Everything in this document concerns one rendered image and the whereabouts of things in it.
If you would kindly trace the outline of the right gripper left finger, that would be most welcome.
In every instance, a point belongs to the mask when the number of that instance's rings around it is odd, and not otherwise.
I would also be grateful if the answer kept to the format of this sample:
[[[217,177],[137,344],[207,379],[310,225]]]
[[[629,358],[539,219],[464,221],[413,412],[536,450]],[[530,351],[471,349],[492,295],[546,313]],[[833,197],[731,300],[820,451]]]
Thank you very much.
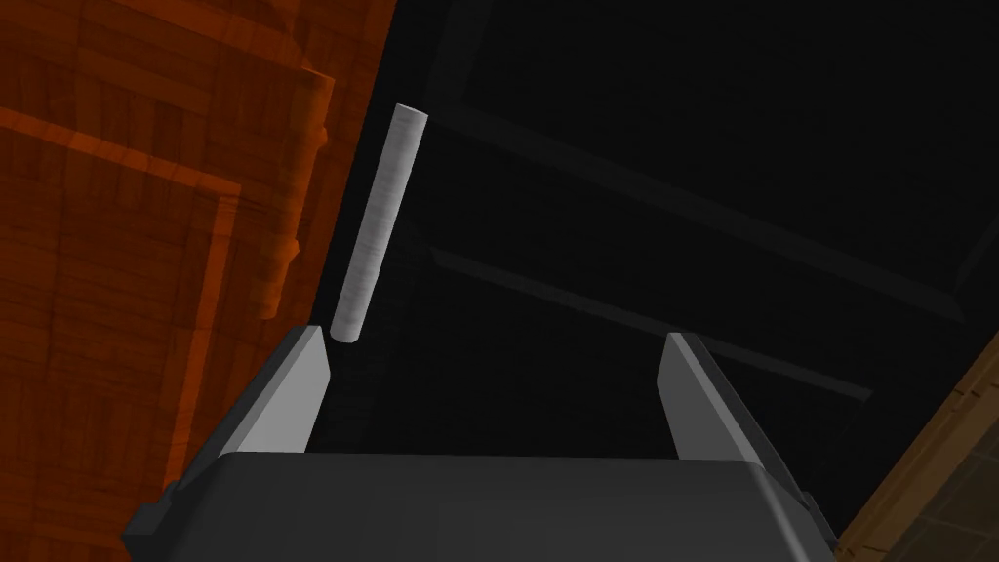
[[[302,453],[331,379],[323,330],[293,327],[194,456],[195,478],[230,453]]]

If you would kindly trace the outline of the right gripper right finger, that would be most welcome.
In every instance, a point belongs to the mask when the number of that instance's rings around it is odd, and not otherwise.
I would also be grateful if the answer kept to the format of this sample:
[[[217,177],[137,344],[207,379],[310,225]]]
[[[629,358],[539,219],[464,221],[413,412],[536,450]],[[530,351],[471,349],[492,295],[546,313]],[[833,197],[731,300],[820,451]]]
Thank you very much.
[[[673,332],[666,336],[657,389],[680,459],[751,462],[785,490],[800,490],[697,335]]]

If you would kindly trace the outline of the black appliance door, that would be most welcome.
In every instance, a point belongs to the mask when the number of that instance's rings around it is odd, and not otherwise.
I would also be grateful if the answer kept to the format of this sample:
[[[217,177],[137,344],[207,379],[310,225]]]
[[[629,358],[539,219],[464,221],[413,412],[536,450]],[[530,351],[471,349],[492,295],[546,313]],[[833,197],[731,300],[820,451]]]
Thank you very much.
[[[999,329],[999,0],[399,0],[429,116],[322,453],[663,458],[692,332],[841,533]]]

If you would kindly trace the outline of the orange wooden cupboard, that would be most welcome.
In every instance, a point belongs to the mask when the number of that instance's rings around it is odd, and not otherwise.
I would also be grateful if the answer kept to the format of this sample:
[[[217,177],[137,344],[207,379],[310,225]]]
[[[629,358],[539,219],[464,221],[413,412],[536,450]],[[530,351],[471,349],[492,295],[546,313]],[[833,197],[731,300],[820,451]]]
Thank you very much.
[[[307,322],[400,0],[0,0],[0,562],[130,562]]]

